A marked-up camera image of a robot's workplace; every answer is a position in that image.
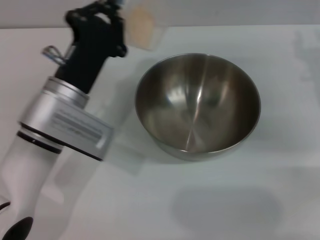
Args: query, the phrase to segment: white countertop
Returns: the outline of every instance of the white countertop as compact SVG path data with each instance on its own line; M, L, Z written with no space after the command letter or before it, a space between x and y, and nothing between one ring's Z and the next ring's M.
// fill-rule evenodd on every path
M24 106L56 69L69 29L0 30L0 158ZM144 72L181 53L241 67L261 97L254 132L235 151L185 162L140 125ZM105 161L65 150L43 188L30 240L320 240L320 25L174 27L157 51L110 58L87 110L118 128Z

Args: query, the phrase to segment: metal mixing bowl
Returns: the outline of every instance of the metal mixing bowl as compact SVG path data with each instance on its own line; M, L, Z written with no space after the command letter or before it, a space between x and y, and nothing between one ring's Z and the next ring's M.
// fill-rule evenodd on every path
M197 160L250 135L261 103L254 82L238 66L220 57L186 53L164 59L145 73L135 109L163 150Z

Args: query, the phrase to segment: bowl rim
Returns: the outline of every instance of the bowl rim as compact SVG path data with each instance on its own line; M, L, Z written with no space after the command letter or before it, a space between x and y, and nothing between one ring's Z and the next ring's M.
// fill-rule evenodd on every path
M143 79L145 78L145 76L147 75L147 73L149 73L149 72L150 72L155 66L157 66L158 64L160 64L160 63L162 63L162 62L164 62L164 61L167 61L167 60L169 60L169 59L176 58L176 57L180 57L180 56L184 56L184 55L209 56L209 57L213 57L213 58L216 58L216 59L223 60L223 61L225 61L225 62L227 62L227 63L230 63L230 64L232 64L233 66L237 67L237 68L238 68L240 71L242 71L242 72L248 77L248 79L251 81L251 83L252 83L252 85L253 85L256 93L257 93L258 105L259 105L259 113L258 113L258 116L257 116L257 118L256 118L256 121L255 121L252 129L250 130L250 132L249 132L246 136L244 136L240 141L238 141L237 143L235 143L235 144L233 144L233 145L231 145L231 146L229 146L229 147L226 147L226 148L224 148L224 149L217 150L217 151L197 151L197 152L187 151L187 150L179 149L179 148L177 148L177 147L175 147L175 146L172 146L172 145L170 145L170 144L168 144L168 143L166 143L166 142L163 142L162 140L160 140L159 138L157 138L154 134L152 134L152 133L145 127L145 125L143 124L143 122L142 122L142 120L141 120L141 118L140 118L140 116L139 116L139 114L138 114L138 110L137 110L137 95L138 95L138 90L139 90L139 88L140 88L140 86L141 86L141 83L142 83ZM167 147L169 147L169 148L172 148L172 149L174 149L174 150L176 150L176 151L178 151L178 152L182 152L182 153L186 153L186 154L190 154L190 155L196 155L196 154L208 154L208 155L209 155L209 154L218 154L218 153L224 152L224 151L226 151L226 150L229 150L229 149L231 149L231 148L239 145L240 143L242 143L244 140L246 140L246 139L249 137L249 135L255 130L255 128L256 128L256 126L257 126L257 124L258 124L258 122L259 122L260 116L261 116L261 98L260 98L260 94L259 94L259 91L258 91L258 88L257 88L255 82L251 79L251 77L250 77L244 70L242 70L242 68L240 68L239 66L237 66L237 65L234 64L233 62L231 62L231 61L229 61L229 60L226 60L226 59L224 59L224 58L222 58L222 57L212 55L212 54L200 53L200 52L189 52L189 53L181 53L181 54L176 54L176 55L173 55L173 56L166 57L166 58L164 58L164 59L156 62L155 64L153 64L151 67L149 67L149 69L142 75L142 77L141 77L140 80L139 80L139 83L138 83L137 86L136 86L135 94L134 94L134 109L135 109L135 113L136 113L136 115L137 115L137 117L138 117L141 125L143 126L143 128L147 131L147 133L148 133L154 140L156 140L156 141L158 141L159 143L161 143L161 144L163 144L163 145L165 145L165 146L167 146Z

